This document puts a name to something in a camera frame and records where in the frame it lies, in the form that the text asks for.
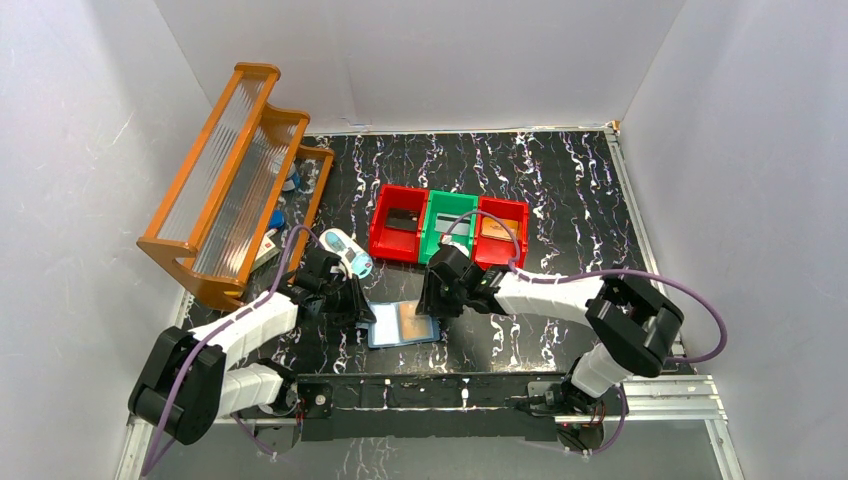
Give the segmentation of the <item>blue card holder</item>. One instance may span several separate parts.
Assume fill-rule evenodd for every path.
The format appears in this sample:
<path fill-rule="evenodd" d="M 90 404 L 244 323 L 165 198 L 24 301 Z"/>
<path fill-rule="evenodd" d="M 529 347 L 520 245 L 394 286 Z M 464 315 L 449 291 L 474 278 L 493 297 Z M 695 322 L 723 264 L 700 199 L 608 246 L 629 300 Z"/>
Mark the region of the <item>blue card holder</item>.
<path fill-rule="evenodd" d="M 441 338 L 438 320 L 416 313 L 417 300 L 370 303 L 369 307 L 375 316 L 375 322 L 367 324 L 371 349 L 436 342 Z"/>

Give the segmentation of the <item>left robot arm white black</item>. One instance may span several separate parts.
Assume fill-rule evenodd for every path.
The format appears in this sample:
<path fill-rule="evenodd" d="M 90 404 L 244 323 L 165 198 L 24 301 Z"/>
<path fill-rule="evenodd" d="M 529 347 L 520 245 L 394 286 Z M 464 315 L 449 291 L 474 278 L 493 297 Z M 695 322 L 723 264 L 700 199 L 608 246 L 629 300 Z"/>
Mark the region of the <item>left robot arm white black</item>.
<path fill-rule="evenodd" d="M 131 414 L 183 445 L 225 416 L 263 406 L 275 416 L 301 407 L 298 376 L 270 360 L 237 364 L 302 321 L 373 323 L 361 279 L 343 257 L 317 249 L 236 311 L 201 327 L 170 327 L 156 339 L 128 399 Z"/>

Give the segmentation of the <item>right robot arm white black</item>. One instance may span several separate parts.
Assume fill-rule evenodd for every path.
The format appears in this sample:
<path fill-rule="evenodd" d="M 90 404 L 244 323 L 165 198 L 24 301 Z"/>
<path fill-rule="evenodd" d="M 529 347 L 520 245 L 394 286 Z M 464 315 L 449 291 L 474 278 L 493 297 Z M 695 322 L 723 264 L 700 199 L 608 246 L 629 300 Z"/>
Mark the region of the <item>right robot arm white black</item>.
<path fill-rule="evenodd" d="M 684 321 L 642 271 L 531 277 L 507 265 L 482 268 L 458 247 L 443 245 L 425 268 L 416 312 L 456 318 L 466 308 L 590 327 L 598 342 L 578 358 L 562 385 L 565 405 L 577 414 L 590 413 L 610 387 L 632 376 L 658 376 Z"/>

